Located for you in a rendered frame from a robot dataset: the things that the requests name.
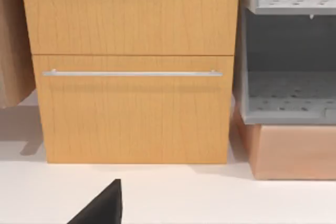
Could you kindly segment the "pale wooden drawer front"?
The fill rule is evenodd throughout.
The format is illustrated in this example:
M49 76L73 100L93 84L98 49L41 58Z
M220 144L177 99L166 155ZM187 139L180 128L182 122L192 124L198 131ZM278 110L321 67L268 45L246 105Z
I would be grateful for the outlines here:
M336 125L246 125L233 121L255 179L336 180Z

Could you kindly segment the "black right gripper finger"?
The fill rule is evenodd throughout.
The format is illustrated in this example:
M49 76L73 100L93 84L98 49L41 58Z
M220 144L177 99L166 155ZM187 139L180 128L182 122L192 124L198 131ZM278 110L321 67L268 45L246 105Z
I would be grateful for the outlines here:
M121 179L115 179L67 224L122 224Z

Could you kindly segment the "wooden cupboard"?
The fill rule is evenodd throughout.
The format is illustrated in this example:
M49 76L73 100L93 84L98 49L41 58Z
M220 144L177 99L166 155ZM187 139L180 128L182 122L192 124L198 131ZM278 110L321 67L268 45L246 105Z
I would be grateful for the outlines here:
M239 0L0 0L0 108L36 91L33 57L235 56Z

